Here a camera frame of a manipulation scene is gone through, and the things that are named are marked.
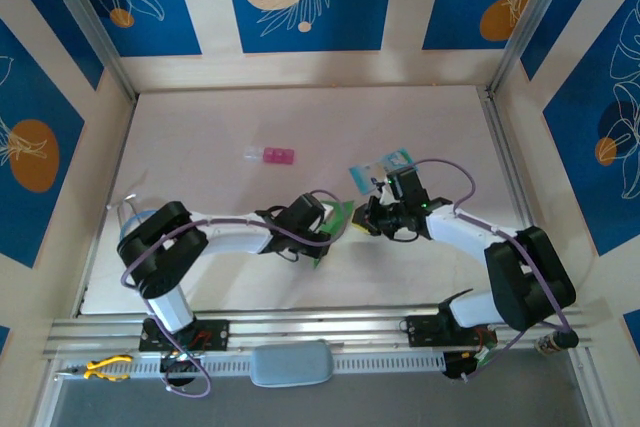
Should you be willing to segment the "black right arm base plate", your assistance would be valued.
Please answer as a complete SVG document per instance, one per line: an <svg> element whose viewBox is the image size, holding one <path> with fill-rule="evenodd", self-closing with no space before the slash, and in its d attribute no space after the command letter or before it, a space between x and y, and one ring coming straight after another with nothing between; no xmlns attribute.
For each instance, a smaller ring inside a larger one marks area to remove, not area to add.
<svg viewBox="0 0 640 427"><path fill-rule="evenodd" d="M445 315L407 316L405 332L411 347L477 347L497 344L497 335L486 325L465 328Z"/></svg>

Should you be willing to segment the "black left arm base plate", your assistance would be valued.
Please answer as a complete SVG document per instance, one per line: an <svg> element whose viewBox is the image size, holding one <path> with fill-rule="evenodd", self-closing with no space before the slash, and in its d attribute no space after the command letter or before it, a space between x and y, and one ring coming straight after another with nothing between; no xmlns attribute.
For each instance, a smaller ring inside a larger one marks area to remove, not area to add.
<svg viewBox="0 0 640 427"><path fill-rule="evenodd" d="M196 319L184 329L173 333L173 338L191 352L226 351L229 340L228 320ZM140 352L167 352L175 346L152 318L144 320L138 350Z"/></svg>

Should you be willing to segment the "grey blue oblong pad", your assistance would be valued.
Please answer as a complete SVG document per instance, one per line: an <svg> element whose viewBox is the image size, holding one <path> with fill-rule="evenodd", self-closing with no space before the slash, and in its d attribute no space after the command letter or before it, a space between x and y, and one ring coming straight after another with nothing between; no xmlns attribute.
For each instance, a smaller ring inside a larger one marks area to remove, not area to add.
<svg viewBox="0 0 640 427"><path fill-rule="evenodd" d="M258 387L316 385L328 381L333 372L333 355L323 341L263 345L250 358L250 379Z"/></svg>

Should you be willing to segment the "pink clear pill box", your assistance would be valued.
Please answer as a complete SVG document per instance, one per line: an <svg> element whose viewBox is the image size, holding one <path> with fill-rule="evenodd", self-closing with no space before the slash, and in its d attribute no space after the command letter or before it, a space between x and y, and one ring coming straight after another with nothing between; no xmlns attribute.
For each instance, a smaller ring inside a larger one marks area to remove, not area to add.
<svg viewBox="0 0 640 427"><path fill-rule="evenodd" d="M264 164L292 165L295 161L295 151L285 148L249 146L244 151L244 158Z"/></svg>

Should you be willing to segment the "yellow handled pliers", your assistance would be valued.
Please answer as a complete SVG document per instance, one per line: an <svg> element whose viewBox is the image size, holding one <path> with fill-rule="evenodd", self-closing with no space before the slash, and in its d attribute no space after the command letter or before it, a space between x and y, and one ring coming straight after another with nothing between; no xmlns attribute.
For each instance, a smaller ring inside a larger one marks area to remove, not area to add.
<svg viewBox="0 0 640 427"><path fill-rule="evenodd" d="M120 382L129 380L130 376L128 374L122 375L112 375L109 373L104 373L102 369L104 367L108 367L118 363L129 364L133 361L133 357L127 354L114 355L111 357L104 358L99 361L89 361L81 366L72 366L67 367L62 370L58 370L55 372L55 379L59 378L77 378L89 380L91 378L97 378L101 380L106 380L109 382Z"/></svg>

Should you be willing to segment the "aluminium table side rail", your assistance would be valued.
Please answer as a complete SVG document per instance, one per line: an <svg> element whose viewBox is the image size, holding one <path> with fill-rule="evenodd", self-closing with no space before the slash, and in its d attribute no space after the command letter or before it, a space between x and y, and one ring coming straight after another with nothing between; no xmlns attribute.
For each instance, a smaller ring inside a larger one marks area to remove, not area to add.
<svg viewBox="0 0 640 427"><path fill-rule="evenodd" d="M488 248L488 270L495 303L503 317L519 323L544 320L575 301L575 288L548 235L533 225L520 169L495 100L479 87L478 97L498 154L509 196L522 228L501 227Z"/></svg>

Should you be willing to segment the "green cloth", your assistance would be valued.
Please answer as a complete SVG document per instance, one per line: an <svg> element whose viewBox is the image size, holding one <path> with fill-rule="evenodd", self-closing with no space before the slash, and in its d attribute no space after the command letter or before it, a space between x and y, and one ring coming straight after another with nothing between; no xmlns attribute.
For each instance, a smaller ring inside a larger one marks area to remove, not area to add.
<svg viewBox="0 0 640 427"><path fill-rule="evenodd" d="M325 234L328 234L331 238L333 238L342 231L345 224L348 224L350 222L353 214L353 210L354 210L354 202L353 201L347 201L347 202L323 201L323 202L333 203L336 207L336 210L332 218L327 223L324 223L324 224L321 223L322 217L320 220L316 221L312 225L312 230L314 233L325 233Z"/></svg>

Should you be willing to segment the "blue tape roll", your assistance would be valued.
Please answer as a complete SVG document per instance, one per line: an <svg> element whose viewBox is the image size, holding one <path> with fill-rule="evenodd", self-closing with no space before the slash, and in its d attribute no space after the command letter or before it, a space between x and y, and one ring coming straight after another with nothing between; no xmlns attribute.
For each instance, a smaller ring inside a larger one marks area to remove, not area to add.
<svg viewBox="0 0 640 427"><path fill-rule="evenodd" d="M147 218L155 214L155 210L145 210L134 214L128 220L124 222L120 229L120 239L124 239L133 229L135 225L141 225Z"/></svg>

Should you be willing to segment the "aluminium frame post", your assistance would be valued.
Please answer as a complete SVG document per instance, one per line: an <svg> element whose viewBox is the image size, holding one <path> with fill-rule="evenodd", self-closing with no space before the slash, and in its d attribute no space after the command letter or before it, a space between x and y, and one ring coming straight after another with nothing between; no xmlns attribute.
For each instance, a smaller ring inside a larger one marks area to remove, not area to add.
<svg viewBox="0 0 640 427"><path fill-rule="evenodd" d="M121 57L89 0L63 0L83 36L131 106L138 99Z"/></svg>
<svg viewBox="0 0 640 427"><path fill-rule="evenodd" d="M486 93L491 100L495 99L499 88L504 84L516 62L520 59L552 1L553 0L528 1L520 20L517 22L506 44L496 71L486 86Z"/></svg>

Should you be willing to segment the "light blue snack packet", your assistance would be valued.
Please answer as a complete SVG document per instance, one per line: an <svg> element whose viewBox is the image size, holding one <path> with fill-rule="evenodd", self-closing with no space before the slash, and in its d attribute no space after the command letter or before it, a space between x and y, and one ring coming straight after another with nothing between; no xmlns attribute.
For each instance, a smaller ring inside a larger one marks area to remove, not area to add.
<svg viewBox="0 0 640 427"><path fill-rule="evenodd" d="M370 178L387 177L387 174L413 163L413 159L405 149L398 149L379 157L377 160L361 163L349 168L349 173L362 195L368 195L375 191L371 186Z"/></svg>

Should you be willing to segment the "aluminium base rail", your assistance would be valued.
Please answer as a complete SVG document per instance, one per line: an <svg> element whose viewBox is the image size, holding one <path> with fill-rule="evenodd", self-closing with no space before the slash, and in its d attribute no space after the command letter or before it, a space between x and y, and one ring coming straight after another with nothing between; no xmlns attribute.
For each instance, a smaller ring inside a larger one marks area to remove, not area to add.
<svg viewBox="0 0 640 427"><path fill-rule="evenodd" d="M229 322L227 350L248 351L256 346L321 339L340 352L407 351L401 323L408 316L437 313L434 304L356 306L326 309L200 311L199 320ZM80 315L53 321L45 341L47 359L98 359L138 350L142 313Z"/></svg>

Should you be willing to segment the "dark capped small bottle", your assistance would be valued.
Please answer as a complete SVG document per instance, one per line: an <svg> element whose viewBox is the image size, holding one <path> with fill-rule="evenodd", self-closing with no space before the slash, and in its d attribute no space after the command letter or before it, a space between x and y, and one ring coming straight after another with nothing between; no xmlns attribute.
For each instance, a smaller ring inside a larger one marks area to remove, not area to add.
<svg viewBox="0 0 640 427"><path fill-rule="evenodd" d="M534 343L537 352L543 355L551 355L577 347L578 334L572 330L555 329L551 333L538 338Z"/></svg>

